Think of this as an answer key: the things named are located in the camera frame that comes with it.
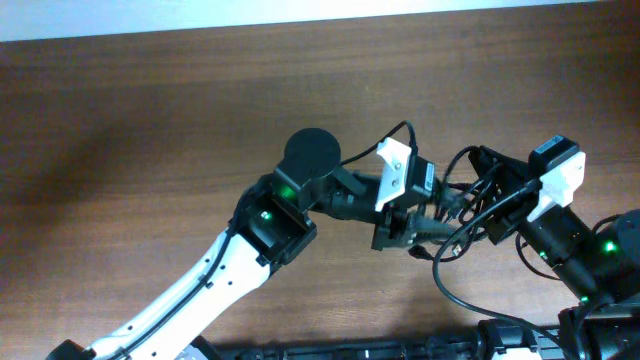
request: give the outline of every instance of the white panel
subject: white panel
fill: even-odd
[[[0,41],[273,24],[577,0],[0,0]]]

